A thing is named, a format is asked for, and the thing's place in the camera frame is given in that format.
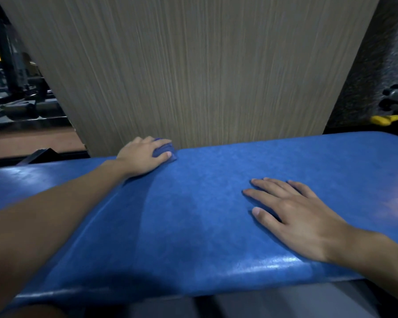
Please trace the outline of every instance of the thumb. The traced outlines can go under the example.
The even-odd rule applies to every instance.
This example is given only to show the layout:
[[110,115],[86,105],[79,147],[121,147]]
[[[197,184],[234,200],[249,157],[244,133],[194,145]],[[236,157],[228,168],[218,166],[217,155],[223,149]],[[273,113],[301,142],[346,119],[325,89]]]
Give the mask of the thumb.
[[272,234],[280,239],[280,231],[283,228],[283,223],[277,221],[275,217],[260,207],[254,207],[252,209],[252,214],[259,223],[269,229]]
[[169,160],[171,155],[172,155],[171,152],[164,152],[161,155],[159,155],[158,157],[156,157],[155,161],[156,161],[157,165],[161,165],[162,163],[164,163],[167,160]]

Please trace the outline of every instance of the person's left hand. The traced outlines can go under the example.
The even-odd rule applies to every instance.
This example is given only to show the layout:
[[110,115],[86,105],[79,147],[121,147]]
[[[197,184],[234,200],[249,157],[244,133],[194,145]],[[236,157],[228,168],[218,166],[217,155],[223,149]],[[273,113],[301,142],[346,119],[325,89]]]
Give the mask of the person's left hand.
[[156,148],[168,143],[171,143],[171,140],[158,139],[155,141],[151,136],[145,139],[136,137],[120,150],[115,161],[120,163],[124,173],[129,177],[145,174],[171,157],[171,152],[164,152],[158,157],[152,157]]

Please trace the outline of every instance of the fingernail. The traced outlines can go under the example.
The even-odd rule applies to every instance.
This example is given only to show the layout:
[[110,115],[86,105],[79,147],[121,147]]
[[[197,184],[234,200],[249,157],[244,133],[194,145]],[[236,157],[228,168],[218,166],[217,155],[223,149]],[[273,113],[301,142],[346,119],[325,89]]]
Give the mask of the fingernail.
[[259,207],[254,207],[252,209],[252,214],[254,215],[254,217],[257,217],[260,212],[261,212],[261,208],[259,208]]

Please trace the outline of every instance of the brown floor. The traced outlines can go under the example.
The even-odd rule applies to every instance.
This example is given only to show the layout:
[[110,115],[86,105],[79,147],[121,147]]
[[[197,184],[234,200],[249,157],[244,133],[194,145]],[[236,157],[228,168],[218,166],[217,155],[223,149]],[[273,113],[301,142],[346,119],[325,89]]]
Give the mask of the brown floor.
[[85,150],[72,127],[0,133],[0,158],[26,156],[40,148],[58,153]]

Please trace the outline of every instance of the person's left arm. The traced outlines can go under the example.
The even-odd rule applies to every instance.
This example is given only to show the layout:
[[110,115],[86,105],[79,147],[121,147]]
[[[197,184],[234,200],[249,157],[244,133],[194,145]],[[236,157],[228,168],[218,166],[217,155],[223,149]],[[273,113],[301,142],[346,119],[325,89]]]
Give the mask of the person's left arm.
[[137,137],[115,160],[1,210],[0,311],[115,186],[168,160],[169,152],[157,158],[152,153],[169,142]]

